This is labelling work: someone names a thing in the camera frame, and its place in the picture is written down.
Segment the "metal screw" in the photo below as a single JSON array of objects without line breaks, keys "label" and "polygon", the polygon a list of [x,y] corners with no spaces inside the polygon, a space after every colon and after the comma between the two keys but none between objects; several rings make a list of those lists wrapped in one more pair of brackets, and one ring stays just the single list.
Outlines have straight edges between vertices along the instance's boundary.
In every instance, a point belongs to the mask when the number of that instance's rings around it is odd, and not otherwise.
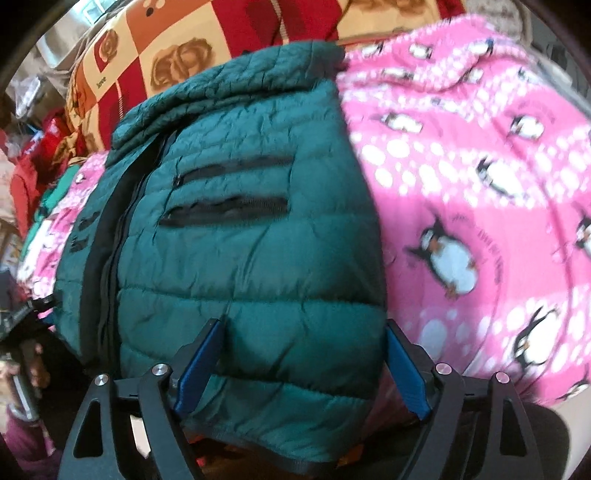
[{"label": "metal screw", "polygon": [[99,375],[98,377],[95,378],[95,385],[97,387],[102,387],[108,381],[109,381],[109,375],[102,374],[102,375]]},{"label": "metal screw", "polygon": [[435,370],[440,375],[449,375],[452,373],[452,368],[448,364],[437,364]]},{"label": "metal screw", "polygon": [[509,378],[509,375],[507,375],[505,372],[497,372],[496,375],[496,380],[499,383],[509,383],[511,381],[511,379]]},{"label": "metal screw", "polygon": [[156,375],[157,377],[160,377],[161,375],[164,375],[167,371],[168,371],[168,365],[167,364],[158,364],[158,365],[154,365],[152,367],[152,373],[154,375]]}]

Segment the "cartoon penguin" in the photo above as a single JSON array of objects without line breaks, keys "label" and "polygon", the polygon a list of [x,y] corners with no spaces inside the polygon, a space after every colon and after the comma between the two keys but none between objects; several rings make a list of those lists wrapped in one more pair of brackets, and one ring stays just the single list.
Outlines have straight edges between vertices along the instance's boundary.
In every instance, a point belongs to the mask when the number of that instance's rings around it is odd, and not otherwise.
[{"label": "cartoon penguin", "polygon": [[407,133],[417,134],[423,129],[423,124],[417,122],[414,118],[404,113],[390,112],[384,115],[380,120],[392,130],[399,130]]},{"label": "cartoon penguin", "polygon": [[410,54],[416,59],[430,60],[433,54],[433,47],[427,45],[421,45],[420,43],[413,43],[408,49]]},{"label": "cartoon penguin", "polygon": [[585,374],[583,375],[582,380],[576,382],[572,387],[569,388],[569,391],[566,392],[561,397],[558,397],[556,400],[568,400],[570,398],[576,397],[581,392],[584,392],[589,388],[589,364],[585,365]]},{"label": "cartoon penguin", "polygon": [[520,115],[513,119],[509,133],[526,140],[539,140],[544,133],[544,125],[531,115]]},{"label": "cartoon penguin", "polygon": [[522,82],[531,83],[533,85],[542,85],[544,83],[534,72],[531,72],[524,67],[521,67],[517,71],[517,78]]},{"label": "cartoon penguin", "polygon": [[484,75],[484,70],[477,69],[477,68],[471,68],[470,70],[468,70],[464,74],[464,76],[462,77],[462,81],[464,83],[478,83],[482,79],[483,75]]},{"label": "cartoon penguin", "polygon": [[471,43],[468,45],[468,50],[470,50],[470,52],[472,52],[474,55],[482,57],[484,55],[491,55],[494,46],[495,41],[492,38],[488,38],[483,41]]},{"label": "cartoon penguin", "polygon": [[361,49],[361,56],[365,59],[373,57],[374,55],[378,55],[382,53],[384,49],[384,42],[381,41],[380,43],[374,43],[373,45],[368,45],[367,47],[363,47]]},{"label": "cartoon penguin", "polygon": [[529,325],[520,331],[513,344],[513,356],[523,370],[544,365],[556,344],[560,330],[558,311],[551,309],[542,315],[542,310],[540,307],[535,311]]},{"label": "cartoon penguin", "polygon": [[438,106],[446,112],[459,113],[460,106],[453,100],[444,100],[443,98],[431,98],[431,105]]},{"label": "cartoon penguin", "polygon": [[582,218],[577,225],[577,241],[574,244],[591,258],[591,218],[583,209],[580,211]]},{"label": "cartoon penguin", "polygon": [[421,233],[418,248],[406,247],[408,253],[425,261],[446,290],[446,297],[457,300],[470,293],[478,281],[476,261],[468,247],[449,235],[436,215],[433,226]]},{"label": "cartoon penguin", "polygon": [[414,73],[400,67],[388,67],[382,70],[382,75],[394,77],[397,80],[414,80]]},{"label": "cartoon penguin", "polygon": [[476,173],[484,185],[505,197],[514,199],[525,195],[515,172],[502,161],[484,157],[476,167]]}]

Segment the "teal fabric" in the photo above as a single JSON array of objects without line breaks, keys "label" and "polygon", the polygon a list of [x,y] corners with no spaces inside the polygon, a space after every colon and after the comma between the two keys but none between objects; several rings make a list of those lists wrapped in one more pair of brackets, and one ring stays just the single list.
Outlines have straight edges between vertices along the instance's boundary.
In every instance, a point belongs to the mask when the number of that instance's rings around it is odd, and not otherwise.
[{"label": "teal fabric", "polygon": [[27,256],[29,245],[31,245],[31,242],[35,238],[35,235],[43,223],[43,220],[51,215],[53,209],[58,203],[60,203],[61,199],[66,196],[66,193],[68,193],[70,185],[72,185],[72,181],[78,173],[78,170],[80,170],[79,165],[72,165],[71,167],[68,167],[64,174],[57,181],[56,186],[52,189],[47,189],[42,195],[39,208],[33,216],[33,224],[31,225],[29,233],[27,233],[27,238],[25,238],[25,242],[22,245],[21,261]]},{"label": "teal fabric", "polygon": [[[87,247],[65,250],[57,271],[58,332],[93,361],[112,342],[100,274],[129,216],[112,304],[123,376],[170,360],[224,316],[222,357],[185,426],[296,462],[335,462],[358,441],[385,354],[379,222],[333,81],[342,58],[323,42],[269,48],[130,111],[74,225]],[[138,172],[159,135],[175,129],[130,209]],[[278,156],[293,163],[174,186],[199,167]],[[175,207],[239,195],[285,197],[288,212],[160,223]]]}]

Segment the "orange fabric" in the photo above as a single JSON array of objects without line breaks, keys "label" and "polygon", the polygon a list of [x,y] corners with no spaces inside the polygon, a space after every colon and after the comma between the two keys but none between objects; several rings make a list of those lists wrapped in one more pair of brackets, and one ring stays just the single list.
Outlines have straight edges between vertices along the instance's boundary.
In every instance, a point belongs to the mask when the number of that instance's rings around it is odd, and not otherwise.
[{"label": "orange fabric", "polygon": [[134,106],[233,57],[297,40],[351,45],[464,11],[463,0],[134,0],[79,60],[67,97],[72,134],[108,150]]}]

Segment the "red clothing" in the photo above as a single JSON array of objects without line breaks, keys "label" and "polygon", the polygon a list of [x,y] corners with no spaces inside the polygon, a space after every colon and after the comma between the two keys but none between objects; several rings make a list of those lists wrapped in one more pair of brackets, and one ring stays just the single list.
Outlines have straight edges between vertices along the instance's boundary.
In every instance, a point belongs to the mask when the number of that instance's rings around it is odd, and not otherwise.
[{"label": "red clothing", "polygon": [[58,145],[70,134],[63,114],[62,109],[48,115],[43,122],[43,132],[23,147],[12,174],[10,193],[14,199],[17,227],[23,238],[33,223],[41,196],[68,166],[67,160],[54,160]]},{"label": "red clothing", "polygon": [[43,435],[40,422],[17,419],[7,408],[8,424],[4,441],[30,480],[56,480],[61,452],[53,449],[51,440]]}]

